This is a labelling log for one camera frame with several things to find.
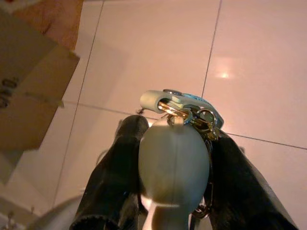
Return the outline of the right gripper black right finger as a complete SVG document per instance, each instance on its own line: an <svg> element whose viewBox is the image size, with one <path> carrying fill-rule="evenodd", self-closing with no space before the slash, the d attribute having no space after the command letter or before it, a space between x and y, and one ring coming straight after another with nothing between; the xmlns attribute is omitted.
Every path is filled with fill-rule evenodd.
<svg viewBox="0 0 307 230"><path fill-rule="evenodd" d="M214 230L296 230L291 216L259 170L222 132L212 142L213 191L209 219Z"/></svg>

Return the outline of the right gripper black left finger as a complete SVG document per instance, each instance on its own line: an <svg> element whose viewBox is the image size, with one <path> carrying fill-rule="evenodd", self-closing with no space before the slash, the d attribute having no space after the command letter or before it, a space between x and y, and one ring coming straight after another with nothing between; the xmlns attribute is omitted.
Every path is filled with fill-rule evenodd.
<svg viewBox="0 0 307 230"><path fill-rule="evenodd" d="M141 115L120 123L112 146L91 173L71 230L138 229L139 145L148 128Z"/></svg>

